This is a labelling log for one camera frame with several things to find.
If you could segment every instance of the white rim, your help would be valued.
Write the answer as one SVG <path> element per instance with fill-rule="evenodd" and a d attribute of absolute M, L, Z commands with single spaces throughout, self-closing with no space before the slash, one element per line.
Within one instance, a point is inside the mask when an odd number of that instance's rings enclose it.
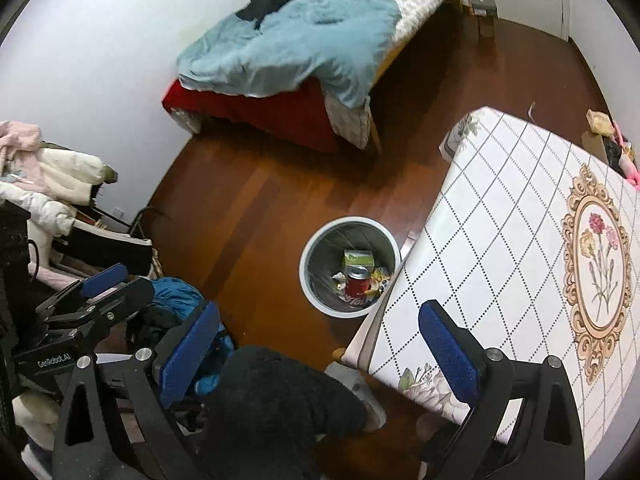
<path fill-rule="evenodd" d="M 306 246 L 302 251 L 302 256 L 300 256 L 300 263 L 298 265 L 298 277 L 300 279 L 300 286 L 302 287 L 302 292 L 305 293 L 305 296 L 309 300 L 309 303 L 311 303 L 314 307 L 316 307 L 316 309 L 318 309 L 320 312 L 327 314 L 328 316 L 331 316 L 331 317 L 341 317 L 341 318 L 363 317 L 363 316 L 366 316 L 376 306 L 376 303 L 377 303 L 376 301 L 375 303 L 370 304 L 367 308 L 363 308 L 361 310 L 354 310 L 353 312 L 341 312 L 339 310 L 334 310 L 332 308 L 325 306 L 324 304 L 322 304 L 320 301 L 316 299 L 315 295 L 313 294 L 313 291 L 311 290 L 311 287 L 308 284 L 308 281 L 306 280 L 306 262 L 308 261 L 309 254 L 311 254 L 311 251 L 313 251 L 316 248 L 316 244 L 318 243 L 318 240 L 328 230 L 338 225 L 346 224 L 350 222 L 367 224 L 378 229 L 383 235 L 385 235 L 386 239 L 389 240 L 389 243 L 393 247 L 394 258 L 396 259 L 396 268 L 394 269 L 394 272 L 398 270 L 401 263 L 400 248 L 396 243 L 396 239 L 393 237 L 389 229 L 384 227 L 381 223 L 376 222 L 371 218 L 365 218 L 364 216 L 344 216 L 342 218 L 337 218 L 335 220 L 332 220 L 328 224 L 324 224 L 321 228 L 318 229 L 318 231 L 315 232 L 315 234 L 311 238 L 309 238 L 309 241 L 306 243 Z"/>

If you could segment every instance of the red sheet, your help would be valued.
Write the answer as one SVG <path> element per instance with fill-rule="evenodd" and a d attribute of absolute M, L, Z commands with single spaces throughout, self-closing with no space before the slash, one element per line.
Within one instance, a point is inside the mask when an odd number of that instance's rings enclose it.
<path fill-rule="evenodd" d="M 216 92 L 187 90 L 176 80 L 162 106 L 181 108 L 203 116 L 249 123 L 279 139 L 291 140 L 318 152 L 335 152 L 338 144 L 324 109 L 324 96 L 318 79 L 311 77 L 295 92 L 271 97 L 245 97 Z"/>

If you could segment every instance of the white wall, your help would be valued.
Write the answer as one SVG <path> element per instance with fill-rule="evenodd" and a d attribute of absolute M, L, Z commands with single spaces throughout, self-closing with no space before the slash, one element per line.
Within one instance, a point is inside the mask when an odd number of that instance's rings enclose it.
<path fill-rule="evenodd" d="M 598 82 L 611 115 L 640 149 L 640 52 L 606 0 L 570 0 L 569 35 Z"/>
<path fill-rule="evenodd" d="M 0 120 L 111 165 L 98 205 L 146 205 L 189 139 L 163 110 L 175 58 L 248 0 L 31 0 L 0 46 Z"/>

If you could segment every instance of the blue comforter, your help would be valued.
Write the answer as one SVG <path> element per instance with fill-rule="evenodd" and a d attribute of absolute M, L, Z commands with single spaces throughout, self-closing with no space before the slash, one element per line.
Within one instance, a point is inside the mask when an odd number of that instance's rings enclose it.
<path fill-rule="evenodd" d="M 314 76 L 345 106 L 362 106 L 399 19 L 394 0 L 291 0 L 259 29 L 232 14 L 180 54 L 178 79 L 267 97 Z"/>

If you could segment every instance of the blue gripper pad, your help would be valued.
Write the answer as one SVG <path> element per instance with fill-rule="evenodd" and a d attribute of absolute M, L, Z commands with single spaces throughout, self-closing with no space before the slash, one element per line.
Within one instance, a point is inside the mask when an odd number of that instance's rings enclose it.
<path fill-rule="evenodd" d="M 100 274 L 96 274 L 87 278 L 82 282 L 80 294 L 84 298 L 95 298 L 98 294 L 102 294 L 112 286 L 116 286 L 120 282 L 124 282 L 129 276 L 127 267 L 123 264 L 115 264 L 108 269 L 103 270 Z"/>
<path fill-rule="evenodd" d="M 460 402 L 474 406 L 480 394 L 479 375 L 456 338 L 461 329 L 435 300 L 427 301 L 420 307 L 418 328 L 453 394 Z"/>
<path fill-rule="evenodd" d="M 190 317 L 184 321 L 184 323 L 188 322 L 190 322 Z M 215 303 L 209 301 L 162 368 L 159 381 L 161 387 L 159 397 L 160 403 L 165 409 L 169 408 L 172 402 L 184 398 L 187 388 L 193 381 L 202 360 L 218 333 L 219 325 L 220 313 L 218 307 Z"/>

